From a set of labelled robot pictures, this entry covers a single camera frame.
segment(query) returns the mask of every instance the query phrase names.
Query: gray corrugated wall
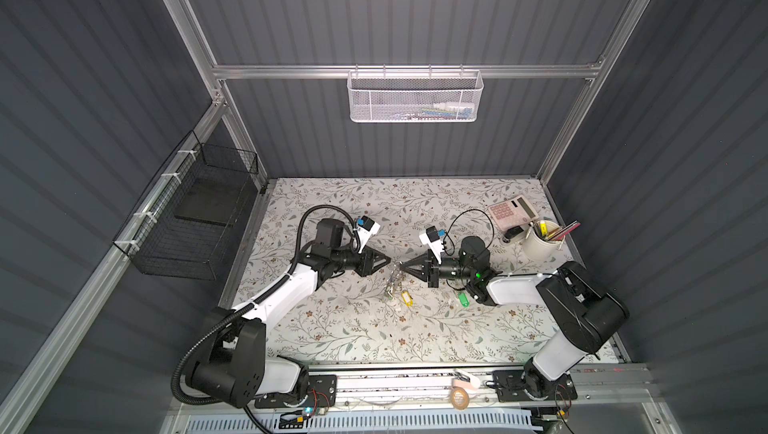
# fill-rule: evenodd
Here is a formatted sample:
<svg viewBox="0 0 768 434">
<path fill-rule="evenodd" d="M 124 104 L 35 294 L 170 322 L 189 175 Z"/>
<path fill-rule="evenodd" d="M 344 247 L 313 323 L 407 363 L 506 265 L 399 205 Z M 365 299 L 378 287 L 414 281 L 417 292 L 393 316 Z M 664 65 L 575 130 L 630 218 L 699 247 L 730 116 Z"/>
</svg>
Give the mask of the gray corrugated wall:
<svg viewBox="0 0 768 434">
<path fill-rule="evenodd" d="M 768 411 L 767 34 L 768 0 L 654 0 L 550 185 L 686 432 Z"/>
<path fill-rule="evenodd" d="M 628 0 L 190 2 L 219 64 L 437 65 L 592 63 Z M 581 81 L 486 80 L 450 125 L 357 125 L 340 81 L 228 84 L 270 176 L 323 177 L 534 174 Z"/>
<path fill-rule="evenodd" d="M 210 98 L 161 0 L 0 0 L 0 40 L 2 399 Z M 207 289 L 130 270 L 28 431 L 151 432 Z"/>
</svg>

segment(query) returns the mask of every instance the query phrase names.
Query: yellow key tag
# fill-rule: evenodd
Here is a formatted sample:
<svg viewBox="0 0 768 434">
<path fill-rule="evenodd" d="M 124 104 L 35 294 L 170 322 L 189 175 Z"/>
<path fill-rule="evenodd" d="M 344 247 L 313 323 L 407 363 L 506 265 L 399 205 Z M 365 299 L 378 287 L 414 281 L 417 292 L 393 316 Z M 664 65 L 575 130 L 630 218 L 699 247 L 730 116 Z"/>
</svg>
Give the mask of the yellow key tag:
<svg viewBox="0 0 768 434">
<path fill-rule="evenodd" d="M 413 305 L 413 298 L 411 295 L 408 294 L 408 291 L 403 291 L 402 294 L 402 302 L 406 303 L 408 307 Z"/>
</svg>

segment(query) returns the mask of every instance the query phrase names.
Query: pen cup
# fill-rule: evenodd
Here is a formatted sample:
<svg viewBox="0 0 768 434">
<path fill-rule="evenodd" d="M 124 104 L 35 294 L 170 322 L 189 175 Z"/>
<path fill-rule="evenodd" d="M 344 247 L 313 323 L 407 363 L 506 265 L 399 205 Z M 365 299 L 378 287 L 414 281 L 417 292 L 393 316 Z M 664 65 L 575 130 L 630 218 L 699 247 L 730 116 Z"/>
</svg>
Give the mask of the pen cup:
<svg viewBox="0 0 768 434">
<path fill-rule="evenodd" d="M 544 219 L 544 223 L 547 225 L 547 232 L 553 232 L 560 228 L 553 221 Z M 523 254 L 531 261 L 546 261 L 555 250 L 562 249 L 562 247 L 562 241 L 545 241 L 536 235 L 533 228 L 528 229 L 523 240 Z"/>
</svg>

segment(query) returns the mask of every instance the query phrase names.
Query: floral pattern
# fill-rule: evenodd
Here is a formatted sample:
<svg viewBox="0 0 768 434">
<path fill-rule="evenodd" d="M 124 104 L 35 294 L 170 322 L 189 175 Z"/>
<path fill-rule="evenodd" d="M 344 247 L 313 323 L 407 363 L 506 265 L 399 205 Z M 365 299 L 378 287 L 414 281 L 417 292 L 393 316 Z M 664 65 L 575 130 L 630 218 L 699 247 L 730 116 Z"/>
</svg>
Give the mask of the floral pattern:
<svg viewBox="0 0 768 434">
<path fill-rule="evenodd" d="M 447 229 L 461 211 L 486 209 L 519 193 L 540 215 L 554 219 L 534 179 L 278 179 L 236 303 L 283 273 L 293 255 L 298 221 L 314 205 L 337 205 L 352 217 L 378 221 L 381 230 L 369 245 L 395 263 L 426 250 L 418 240 L 425 227 Z M 314 238 L 317 221 L 329 216 L 339 215 L 316 211 L 307 218 L 302 244 Z M 488 220 L 472 212 L 456 221 L 451 237 L 457 243 L 467 235 L 487 240 L 490 231 Z M 491 261 L 507 273 L 552 271 L 572 258 L 563 246 L 549 260 L 534 262 L 519 243 L 506 245 L 499 238 L 496 233 Z M 402 289 L 413 305 L 399 297 L 388 301 L 384 290 L 391 272 L 389 265 L 369 277 L 348 271 L 327 281 L 268 334 L 268 355 L 314 362 L 525 362 L 557 332 L 545 306 L 488 307 L 470 301 L 464 307 L 445 281 L 429 288 L 406 276 Z M 608 344 L 598 354 L 600 360 L 588 356 L 585 362 L 617 362 Z"/>
</svg>

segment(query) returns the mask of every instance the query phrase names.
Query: black wire basket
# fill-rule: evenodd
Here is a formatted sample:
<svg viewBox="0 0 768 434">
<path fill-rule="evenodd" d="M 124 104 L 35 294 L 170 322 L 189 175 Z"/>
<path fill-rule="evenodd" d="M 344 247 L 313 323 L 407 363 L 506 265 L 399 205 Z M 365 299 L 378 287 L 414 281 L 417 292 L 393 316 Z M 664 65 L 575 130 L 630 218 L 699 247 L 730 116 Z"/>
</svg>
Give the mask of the black wire basket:
<svg viewBox="0 0 768 434">
<path fill-rule="evenodd" d="M 226 277 L 259 194 L 257 170 L 255 152 L 198 144 L 133 237 L 114 244 L 146 275 Z"/>
</svg>

